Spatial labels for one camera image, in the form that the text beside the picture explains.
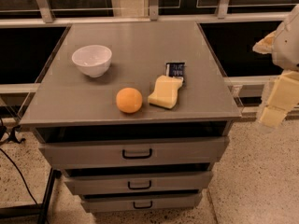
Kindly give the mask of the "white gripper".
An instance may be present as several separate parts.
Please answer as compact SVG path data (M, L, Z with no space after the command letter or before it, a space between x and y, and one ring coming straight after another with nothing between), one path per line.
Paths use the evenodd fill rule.
M276 128L299 104L299 5L296 5L276 31L265 36L252 48L271 54L273 64L285 69L263 89L258 122Z

